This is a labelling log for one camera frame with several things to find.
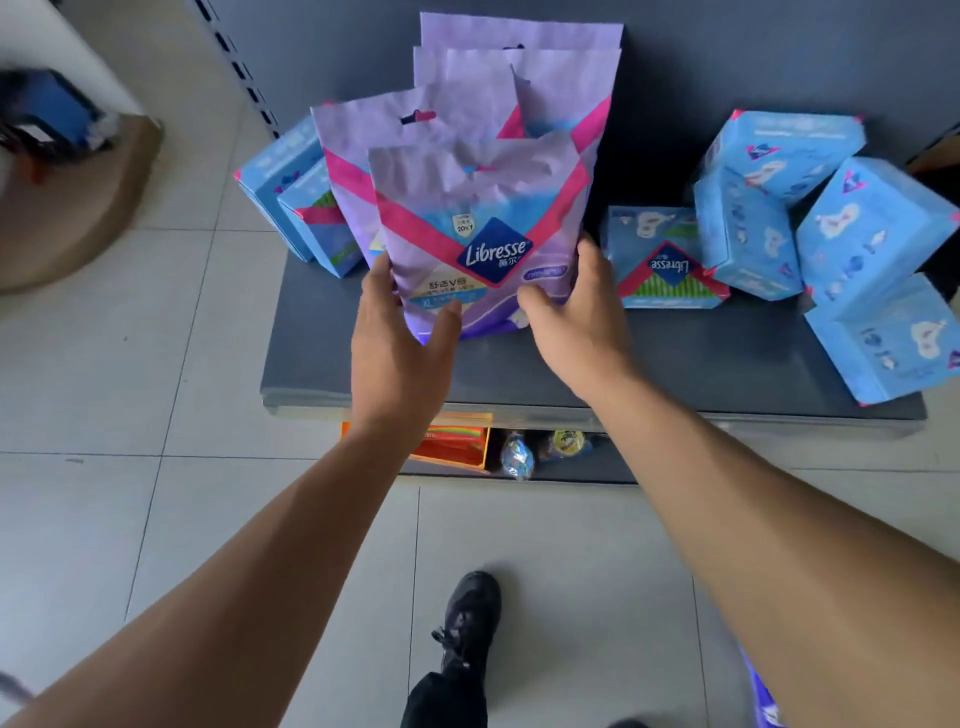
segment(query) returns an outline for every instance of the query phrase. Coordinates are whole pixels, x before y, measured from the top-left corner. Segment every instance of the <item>person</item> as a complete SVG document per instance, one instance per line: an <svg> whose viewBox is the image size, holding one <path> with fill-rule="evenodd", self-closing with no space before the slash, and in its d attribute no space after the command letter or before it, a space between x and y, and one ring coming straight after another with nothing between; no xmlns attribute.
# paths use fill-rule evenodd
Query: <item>person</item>
<svg viewBox="0 0 960 728"><path fill-rule="evenodd" d="M604 424L790 724L955 723L960 565L659 391L629 354L609 264L586 240L578 255L566 305L537 287L518 293L540 354ZM450 386L459 308L442 310L421 346L392 291L382 256L353 334L349 435L9 728L279 724L377 509ZM441 671L413 689L404 726L486 724L499 612L495 580L469 574L437 633Z"/></svg>

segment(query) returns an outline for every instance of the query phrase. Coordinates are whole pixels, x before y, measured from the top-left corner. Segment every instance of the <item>forearm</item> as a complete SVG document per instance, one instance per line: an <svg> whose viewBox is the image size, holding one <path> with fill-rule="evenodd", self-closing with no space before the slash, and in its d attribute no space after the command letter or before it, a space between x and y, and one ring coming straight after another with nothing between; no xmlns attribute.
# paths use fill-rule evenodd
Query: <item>forearm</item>
<svg viewBox="0 0 960 728"><path fill-rule="evenodd" d="M278 724L410 439L352 431L11 728Z"/></svg>
<svg viewBox="0 0 960 728"><path fill-rule="evenodd" d="M773 467L639 377L610 382L591 404L789 720L946 719L960 683L954 562Z"/></svg>

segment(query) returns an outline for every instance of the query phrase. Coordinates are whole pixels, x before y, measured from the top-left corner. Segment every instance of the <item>left arm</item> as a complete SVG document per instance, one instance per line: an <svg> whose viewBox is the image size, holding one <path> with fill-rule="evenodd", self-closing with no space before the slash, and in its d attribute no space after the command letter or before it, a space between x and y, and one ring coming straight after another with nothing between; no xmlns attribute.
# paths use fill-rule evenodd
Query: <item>left arm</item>
<svg viewBox="0 0 960 728"><path fill-rule="evenodd" d="M348 436L8 728L280 723L373 518L449 390L459 308L421 346L391 289L382 255L353 335Z"/></svg>

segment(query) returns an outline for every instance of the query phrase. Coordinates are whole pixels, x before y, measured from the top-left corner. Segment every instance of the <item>black shoe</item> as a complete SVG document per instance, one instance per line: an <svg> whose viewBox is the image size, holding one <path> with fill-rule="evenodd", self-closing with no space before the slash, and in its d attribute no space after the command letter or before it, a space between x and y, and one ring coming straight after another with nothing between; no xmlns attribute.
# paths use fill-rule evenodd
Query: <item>black shoe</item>
<svg viewBox="0 0 960 728"><path fill-rule="evenodd" d="M460 580L446 603L443 629L432 633L444 646L443 672L464 669L483 681L500 608L500 585L490 574L472 571Z"/></svg>

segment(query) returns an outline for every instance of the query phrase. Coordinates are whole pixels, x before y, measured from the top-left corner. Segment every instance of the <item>black pants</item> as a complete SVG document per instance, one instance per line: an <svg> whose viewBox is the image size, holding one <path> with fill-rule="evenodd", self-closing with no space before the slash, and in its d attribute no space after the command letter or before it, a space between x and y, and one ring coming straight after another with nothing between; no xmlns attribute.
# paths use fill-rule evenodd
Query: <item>black pants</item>
<svg viewBox="0 0 960 728"><path fill-rule="evenodd" d="M483 683L458 667L431 672L410 691L400 728L487 728Z"/></svg>

